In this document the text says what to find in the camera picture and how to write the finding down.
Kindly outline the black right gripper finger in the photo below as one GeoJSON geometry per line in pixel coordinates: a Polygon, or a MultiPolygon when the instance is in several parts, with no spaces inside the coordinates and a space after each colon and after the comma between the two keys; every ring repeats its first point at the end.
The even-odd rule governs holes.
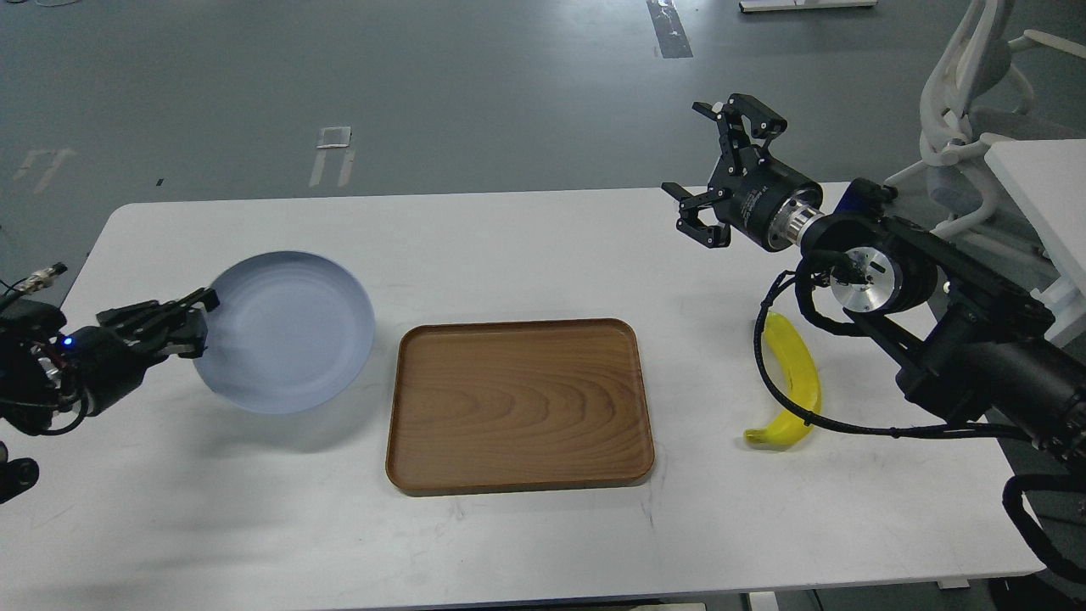
{"type": "Polygon", "coordinates": [[[728,221],[709,225],[700,219],[703,211],[714,211],[732,198],[728,188],[708,187],[698,196],[675,182],[662,182],[662,192],[675,201],[675,229],[707,249],[727,249],[731,244],[731,225],[728,221]]]}
{"type": "Polygon", "coordinates": [[[720,160],[725,166],[756,166],[772,160],[770,143],[788,127],[779,113],[752,94],[733,93],[723,102],[695,101],[699,115],[714,120],[719,131],[720,160]]]}

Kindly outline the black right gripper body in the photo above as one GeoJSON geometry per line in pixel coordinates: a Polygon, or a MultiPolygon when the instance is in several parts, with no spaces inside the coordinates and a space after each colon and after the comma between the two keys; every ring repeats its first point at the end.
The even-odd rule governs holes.
{"type": "Polygon", "coordinates": [[[767,152],[743,152],[740,160],[722,155],[714,167],[708,190],[730,191],[731,196],[714,204],[717,219],[740,229],[769,252],[792,246],[785,236],[790,205],[821,208],[821,184],[767,152]]]}

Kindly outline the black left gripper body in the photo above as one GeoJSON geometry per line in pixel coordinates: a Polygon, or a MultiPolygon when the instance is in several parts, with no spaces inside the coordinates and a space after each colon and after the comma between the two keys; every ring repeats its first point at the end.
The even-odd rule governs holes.
{"type": "Polygon", "coordinates": [[[102,413],[132,393],[146,372],[165,360],[168,332],[146,324],[98,324],[79,328],[59,341],[75,369],[87,417],[102,413]]]}

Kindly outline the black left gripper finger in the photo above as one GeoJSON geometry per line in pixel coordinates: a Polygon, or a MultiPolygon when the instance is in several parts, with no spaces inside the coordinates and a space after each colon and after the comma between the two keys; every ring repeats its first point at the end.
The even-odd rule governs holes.
{"type": "Polygon", "coordinates": [[[176,355],[197,359],[204,355],[209,328],[205,311],[174,311],[148,324],[144,341],[156,356],[176,355]]]}
{"type": "Polygon", "coordinates": [[[178,330],[191,320],[202,320],[204,314],[217,309],[220,297],[214,289],[197,289],[179,300],[148,300],[121,308],[99,311],[96,321],[118,334],[157,334],[178,330]]]}

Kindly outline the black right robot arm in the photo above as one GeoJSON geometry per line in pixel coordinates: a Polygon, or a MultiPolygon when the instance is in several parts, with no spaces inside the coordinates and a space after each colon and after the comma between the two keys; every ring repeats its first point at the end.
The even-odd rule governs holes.
{"type": "Polygon", "coordinates": [[[1059,552],[1024,506],[1031,491],[1083,494],[1083,364],[1044,334],[1055,313],[988,266],[920,228],[889,216],[897,190],[857,178],[837,208],[822,211],[822,186],[780,162],[770,143],[787,120],[750,94],[691,106],[719,131],[719,160],[700,194],[675,182],[675,228],[702,246],[724,249],[740,231],[771,252],[798,247],[800,260],[776,276],[755,320],[755,362],[776,295],[794,290],[807,322],[842,338],[869,338],[898,364],[904,398],[938,425],[860,427],[815,413],[763,385],[803,425],[895,440],[1005,438],[1052,456],[1063,475],[1016,475],[1002,507],[1032,552],[1062,580],[1083,583],[1083,567],[1059,552]]]}

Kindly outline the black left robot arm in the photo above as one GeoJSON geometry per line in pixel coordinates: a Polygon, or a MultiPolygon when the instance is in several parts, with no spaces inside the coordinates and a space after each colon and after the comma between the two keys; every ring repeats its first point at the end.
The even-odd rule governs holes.
{"type": "Polygon", "coordinates": [[[1,415],[28,436],[73,432],[131,394],[167,357],[204,355],[206,317],[220,305],[214,289],[197,289],[100,311],[96,324],[67,333],[63,311],[31,300],[66,268],[58,262],[7,283],[1,300],[1,415]]]}

